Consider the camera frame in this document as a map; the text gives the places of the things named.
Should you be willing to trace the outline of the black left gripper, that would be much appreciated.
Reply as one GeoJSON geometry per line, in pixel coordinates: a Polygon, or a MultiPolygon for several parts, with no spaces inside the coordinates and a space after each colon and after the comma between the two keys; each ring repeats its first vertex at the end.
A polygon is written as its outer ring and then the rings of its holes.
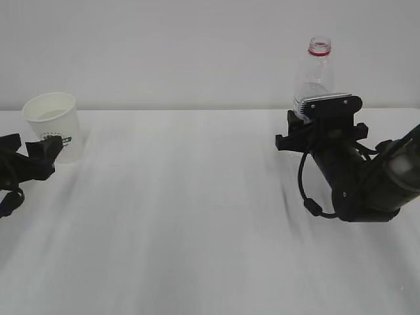
{"type": "Polygon", "coordinates": [[[55,172],[55,161],[63,149],[61,136],[27,142],[28,156],[18,153],[21,145],[18,133],[0,137],[1,190],[17,188],[29,180],[47,180],[55,172]]]}

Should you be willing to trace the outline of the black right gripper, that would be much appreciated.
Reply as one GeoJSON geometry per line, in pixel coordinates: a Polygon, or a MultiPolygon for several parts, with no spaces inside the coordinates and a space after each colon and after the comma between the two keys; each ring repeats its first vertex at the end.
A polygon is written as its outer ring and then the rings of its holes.
{"type": "Polygon", "coordinates": [[[288,110],[288,134],[276,135],[276,148],[279,151],[304,153],[323,146],[334,148],[346,144],[366,158],[368,149],[358,141],[368,137],[368,126],[365,123],[354,123],[354,114],[361,110],[362,104],[362,99],[352,94],[343,104],[345,112],[330,117],[317,117],[309,123],[298,118],[293,110],[288,110]]]}

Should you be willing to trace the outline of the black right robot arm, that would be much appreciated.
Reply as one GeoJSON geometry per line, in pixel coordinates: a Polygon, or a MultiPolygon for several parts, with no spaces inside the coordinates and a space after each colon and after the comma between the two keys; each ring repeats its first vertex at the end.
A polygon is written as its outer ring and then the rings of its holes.
{"type": "Polygon", "coordinates": [[[419,128],[371,150],[360,144],[368,126],[355,123],[362,99],[350,93],[301,99],[288,110],[287,136],[276,135],[279,151],[302,155],[297,184],[304,207],[315,217],[345,222],[388,222],[419,197],[419,128]],[[331,188],[333,213],[325,213],[303,187],[303,168],[312,156],[331,188]]]}

